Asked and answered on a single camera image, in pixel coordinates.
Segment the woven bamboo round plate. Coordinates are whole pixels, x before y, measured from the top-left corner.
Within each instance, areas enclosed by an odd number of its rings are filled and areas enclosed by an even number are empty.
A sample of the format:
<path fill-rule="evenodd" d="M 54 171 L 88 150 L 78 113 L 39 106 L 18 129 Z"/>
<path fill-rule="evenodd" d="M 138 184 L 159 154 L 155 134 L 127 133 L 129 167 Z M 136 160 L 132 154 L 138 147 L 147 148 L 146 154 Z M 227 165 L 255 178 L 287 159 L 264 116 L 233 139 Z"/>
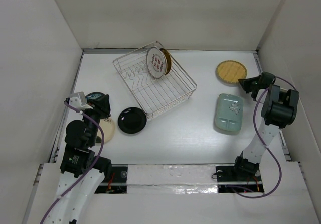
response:
<path fill-rule="evenodd" d="M 217 78 L 229 85 L 239 83 L 239 79 L 244 79 L 247 76 L 246 67 L 235 60 L 226 60 L 218 64 L 215 70 Z"/>

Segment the white plate red pattern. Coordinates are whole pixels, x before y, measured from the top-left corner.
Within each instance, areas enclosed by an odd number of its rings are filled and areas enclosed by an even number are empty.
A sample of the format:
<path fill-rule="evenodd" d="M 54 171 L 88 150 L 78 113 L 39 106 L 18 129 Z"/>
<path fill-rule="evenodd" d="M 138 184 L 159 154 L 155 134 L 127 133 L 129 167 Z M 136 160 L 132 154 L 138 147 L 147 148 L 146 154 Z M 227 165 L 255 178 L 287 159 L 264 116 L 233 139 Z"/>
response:
<path fill-rule="evenodd" d="M 166 72 L 166 59 L 161 50 L 151 47 L 146 54 L 146 64 L 150 75 L 154 79 L 160 79 Z"/>

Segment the yellow patterned plate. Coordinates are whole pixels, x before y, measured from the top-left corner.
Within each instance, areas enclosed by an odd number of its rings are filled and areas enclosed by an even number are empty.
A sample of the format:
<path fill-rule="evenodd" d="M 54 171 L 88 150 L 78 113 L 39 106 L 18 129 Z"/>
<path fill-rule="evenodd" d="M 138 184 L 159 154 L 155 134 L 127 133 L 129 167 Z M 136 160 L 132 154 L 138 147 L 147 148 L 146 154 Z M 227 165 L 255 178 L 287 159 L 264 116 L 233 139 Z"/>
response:
<path fill-rule="evenodd" d="M 163 55 L 165 56 L 165 59 L 166 59 L 166 72 L 165 72 L 165 75 L 167 75 L 170 72 L 171 66 L 172 66 L 171 56 L 170 56 L 169 52 L 165 48 L 160 48 L 160 50 L 161 50 L 161 52 L 163 53 Z"/>

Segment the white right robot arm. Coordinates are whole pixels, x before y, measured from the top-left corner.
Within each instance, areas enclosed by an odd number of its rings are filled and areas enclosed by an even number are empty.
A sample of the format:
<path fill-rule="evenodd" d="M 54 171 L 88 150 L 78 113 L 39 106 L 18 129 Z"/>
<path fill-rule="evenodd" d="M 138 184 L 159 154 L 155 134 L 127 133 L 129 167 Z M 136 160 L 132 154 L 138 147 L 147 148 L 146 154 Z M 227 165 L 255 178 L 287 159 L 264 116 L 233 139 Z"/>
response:
<path fill-rule="evenodd" d="M 277 78 L 271 73 L 263 72 L 257 77 L 238 80 L 242 89 L 246 93 L 251 93 L 253 100 L 256 100 L 260 90 L 263 90 L 263 94 L 257 102 L 260 103 L 263 97 L 265 100 L 261 110 L 262 122 L 260 126 L 257 126 L 258 105 L 256 105 L 253 114 L 255 136 L 236 158 L 231 169 L 232 176 L 237 180 L 244 180 L 258 171 L 262 156 L 268 150 L 271 141 L 296 118 L 299 92 L 292 84 L 291 89 L 282 89 L 275 84 Z"/>

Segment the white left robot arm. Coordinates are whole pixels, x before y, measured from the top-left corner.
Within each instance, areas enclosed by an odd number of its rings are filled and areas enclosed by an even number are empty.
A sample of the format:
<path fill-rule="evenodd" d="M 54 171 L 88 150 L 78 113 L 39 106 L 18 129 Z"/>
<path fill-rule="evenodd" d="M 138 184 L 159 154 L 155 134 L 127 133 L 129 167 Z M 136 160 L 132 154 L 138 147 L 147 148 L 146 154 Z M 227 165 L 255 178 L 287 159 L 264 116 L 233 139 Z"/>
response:
<path fill-rule="evenodd" d="M 64 105 L 80 114 L 82 119 L 73 120 L 66 126 L 66 145 L 55 201 L 41 223 L 80 223 L 97 187 L 112 175 L 111 160 L 91 150 L 96 144 L 97 133 L 103 132 L 100 120 L 110 117 L 109 95 L 73 93 Z"/>

